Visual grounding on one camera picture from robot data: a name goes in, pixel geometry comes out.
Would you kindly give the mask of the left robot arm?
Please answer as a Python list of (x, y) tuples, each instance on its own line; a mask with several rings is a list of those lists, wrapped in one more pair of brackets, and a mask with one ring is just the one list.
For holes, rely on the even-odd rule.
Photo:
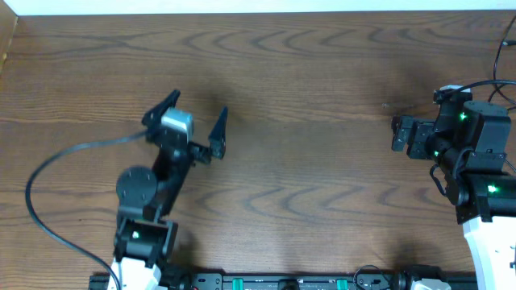
[(159, 149), (148, 168), (133, 166), (116, 183), (119, 199), (114, 260), (107, 289), (191, 289), (192, 275), (169, 262), (178, 225), (166, 220), (195, 164), (222, 159), (226, 151), (228, 109), (223, 108), (208, 146), (195, 143), (194, 117), (176, 108), (172, 91), (142, 118), (147, 142)]

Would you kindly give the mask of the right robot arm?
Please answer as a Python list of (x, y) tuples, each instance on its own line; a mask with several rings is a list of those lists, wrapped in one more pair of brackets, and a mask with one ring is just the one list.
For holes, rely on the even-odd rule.
[(515, 178), (503, 169), (511, 119), (499, 105), (443, 102), (436, 120), (396, 116), (393, 151), (433, 160), (456, 209), (480, 289), (515, 287)]

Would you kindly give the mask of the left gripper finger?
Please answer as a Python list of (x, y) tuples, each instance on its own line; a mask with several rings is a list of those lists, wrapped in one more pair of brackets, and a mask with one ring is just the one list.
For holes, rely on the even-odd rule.
[(164, 116), (166, 111), (176, 106), (180, 95), (180, 90), (173, 90), (162, 102), (158, 103), (144, 114), (141, 121), (142, 124), (147, 128), (151, 128), (160, 124), (161, 118)]
[(222, 159), (226, 152), (227, 115), (228, 108), (224, 106), (208, 137), (211, 155), (217, 159)]

